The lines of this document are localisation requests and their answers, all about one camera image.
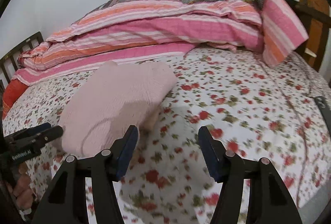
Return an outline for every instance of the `pink folded cloth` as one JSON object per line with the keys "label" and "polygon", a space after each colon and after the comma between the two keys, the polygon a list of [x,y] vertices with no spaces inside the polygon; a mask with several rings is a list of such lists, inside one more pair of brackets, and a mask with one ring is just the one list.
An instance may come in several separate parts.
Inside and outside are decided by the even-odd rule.
{"label": "pink folded cloth", "polygon": [[110,148],[130,125],[151,130],[159,105],[176,81],[165,63],[106,62],[64,108],[59,149],[91,157]]}

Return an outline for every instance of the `bed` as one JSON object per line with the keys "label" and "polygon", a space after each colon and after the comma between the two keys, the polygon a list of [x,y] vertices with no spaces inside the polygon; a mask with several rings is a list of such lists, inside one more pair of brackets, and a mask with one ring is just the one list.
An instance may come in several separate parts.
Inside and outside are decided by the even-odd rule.
{"label": "bed", "polygon": [[[299,3],[292,8],[299,18],[305,17],[304,26],[316,18],[316,13]],[[316,19],[331,25],[325,16]],[[201,126],[242,157],[268,157],[302,221],[314,223],[330,200],[331,141],[312,97],[324,96],[331,105],[331,89],[299,54],[307,57],[305,44],[272,69],[257,53],[206,45],[184,56],[136,61],[165,62],[178,82],[162,102],[138,164],[114,184],[125,223],[209,222],[221,184],[210,178],[197,145]],[[28,87],[4,119],[4,134],[44,122],[56,125],[64,106],[92,74],[93,70],[75,72]],[[66,156],[47,145],[40,157],[28,161],[37,199]],[[238,223],[245,223],[248,197],[247,181]],[[89,221],[95,223],[89,179],[86,202]]]}

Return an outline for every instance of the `red cloth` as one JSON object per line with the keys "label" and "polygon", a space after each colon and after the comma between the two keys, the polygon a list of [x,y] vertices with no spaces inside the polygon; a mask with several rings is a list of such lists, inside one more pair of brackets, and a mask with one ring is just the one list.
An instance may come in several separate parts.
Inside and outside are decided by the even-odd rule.
{"label": "red cloth", "polygon": [[2,119],[4,119],[18,100],[18,98],[26,91],[29,86],[23,84],[18,79],[11,80],[9,85],[6,87],[5,92],[3,93],[3,113]]}

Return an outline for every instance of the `human hand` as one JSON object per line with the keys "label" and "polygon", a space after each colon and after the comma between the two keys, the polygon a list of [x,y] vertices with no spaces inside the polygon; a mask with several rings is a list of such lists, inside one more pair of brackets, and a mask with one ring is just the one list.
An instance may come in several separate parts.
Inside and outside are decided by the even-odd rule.
{"label": "human hand", "polygon": [[27,171],[28,166],[26,165],[26,163],[21,163],[19,165],[19,173],[21,174],[21,176],[17,180],[14,189],[10,184],[6,183],[9,193],[12,193],[16,197],[16,204],[21,210],[27,210],[31,208],[32,202],[34,200],[32,190],[29,186],[31,183],[31,179],[26,174]]}

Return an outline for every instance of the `wooden door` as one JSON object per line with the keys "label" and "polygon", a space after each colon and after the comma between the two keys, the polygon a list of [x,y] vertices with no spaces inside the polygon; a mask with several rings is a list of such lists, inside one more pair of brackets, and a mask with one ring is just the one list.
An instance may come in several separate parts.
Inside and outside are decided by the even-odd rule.
{"label": "wooden door", "polygon": [[[326,0],[299,1],[330,16],[330,7]],[[328,27],[323,26],[322,22],[313,19],[308,34],[309,40],[307,41],[306,48],[308,48],[316,56],[310,56],[309,54],[306,54],[304,59],[308,62],[310,66],[312,66],[316,71],[318,71],[322,64],[323,55],[328,40],[329,29]]]}

